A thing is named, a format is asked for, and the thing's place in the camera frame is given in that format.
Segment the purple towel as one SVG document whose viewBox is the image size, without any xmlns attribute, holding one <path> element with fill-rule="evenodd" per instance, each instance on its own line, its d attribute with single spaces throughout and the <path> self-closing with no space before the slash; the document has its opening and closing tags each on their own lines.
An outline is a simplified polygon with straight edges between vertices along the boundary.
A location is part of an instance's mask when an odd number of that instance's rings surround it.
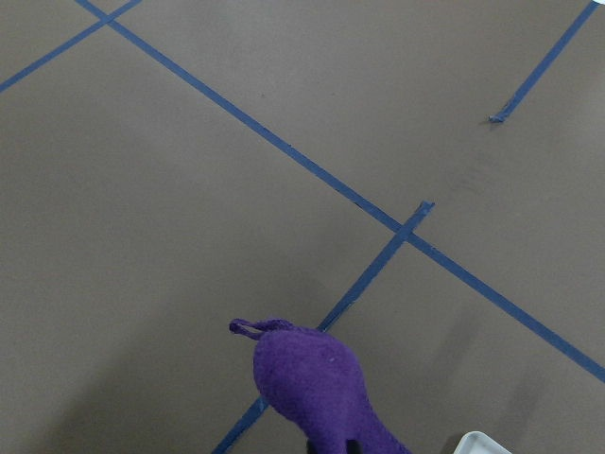
<svg viewBox="0 0 605 454">
<path fill-rule="evenodd" d="M 256 341 L 256 387 L 303 432 L 309 453 L 409 451 L 377 416 L 359 361 L 344 343 L 283 319 L 234 319 L 229 329 Z"/>
</svg>

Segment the white rack base tray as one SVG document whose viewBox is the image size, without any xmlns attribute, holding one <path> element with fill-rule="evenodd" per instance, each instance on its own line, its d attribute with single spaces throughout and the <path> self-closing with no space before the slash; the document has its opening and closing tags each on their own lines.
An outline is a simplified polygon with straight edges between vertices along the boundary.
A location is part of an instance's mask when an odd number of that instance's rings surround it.
<svg viewBox="0 0 605 454">
<path fill-rule="evenodd" d="M 493 438 L 481 431 L 464 434 L 458 442 L 454 454 L 511 454 Z"/>
</svg>

